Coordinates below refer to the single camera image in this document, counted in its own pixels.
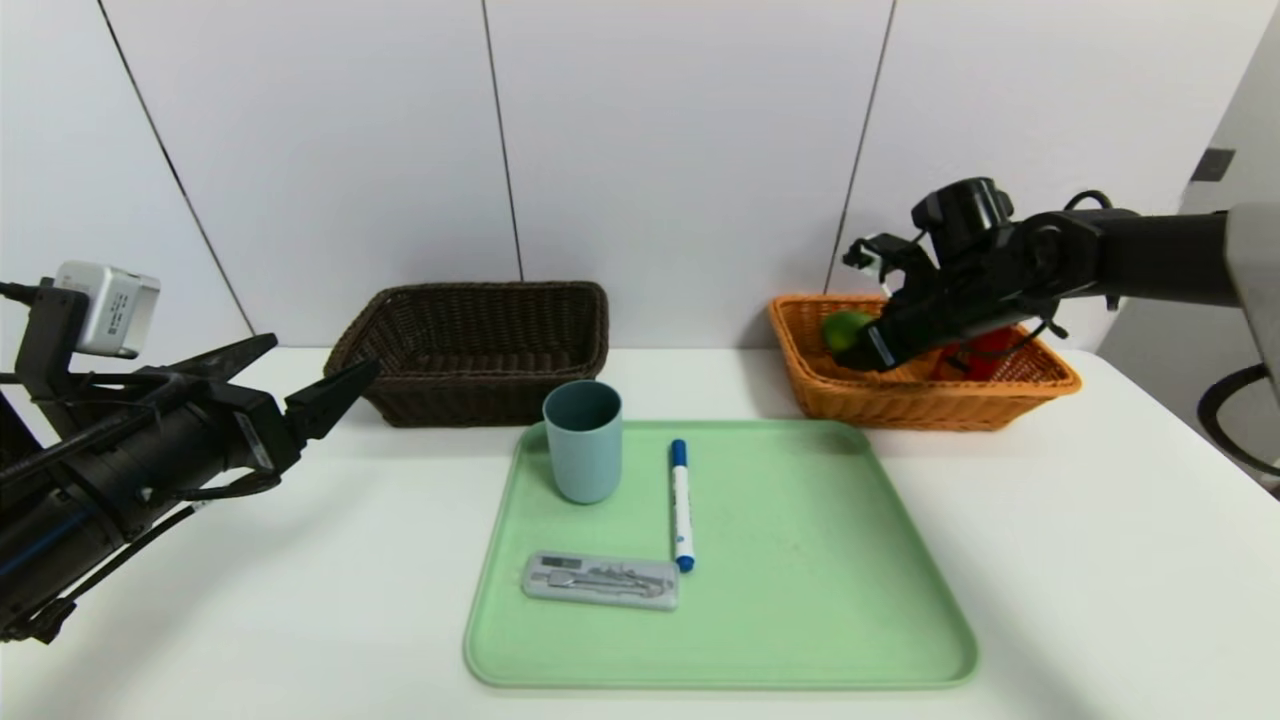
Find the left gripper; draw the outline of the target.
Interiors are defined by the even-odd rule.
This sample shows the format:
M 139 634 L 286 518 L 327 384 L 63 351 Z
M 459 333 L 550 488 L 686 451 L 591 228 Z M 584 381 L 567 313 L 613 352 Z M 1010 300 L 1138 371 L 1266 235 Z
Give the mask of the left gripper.
M 274 333 L 256 334 L 174 363 L 169 372 L 205 380 L 184 382 L 160 400 L 148 397 L 150 388 L 122 388 L 143 424 L 111 448 L 111 542 L 134 541 L 224 471 L 248 468 L 278 480 L 381 372 L 367 359 L 326 375 L 287 396 L 283 418 L 273 396 L 225 383 L 276 345 Z

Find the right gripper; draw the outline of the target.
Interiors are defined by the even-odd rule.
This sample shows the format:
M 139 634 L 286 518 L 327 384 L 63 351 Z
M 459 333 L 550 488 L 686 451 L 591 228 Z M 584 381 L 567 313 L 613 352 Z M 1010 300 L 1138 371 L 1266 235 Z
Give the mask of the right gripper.
M 878 318 L 863 332 L 869 348 L 832 351 L 833 361 L 851 372 L 896 369 L 922 355 L 942 348 L 951 340 L 947 296 L 942 290 L 909 293 L 902 287 L 890 295 Z

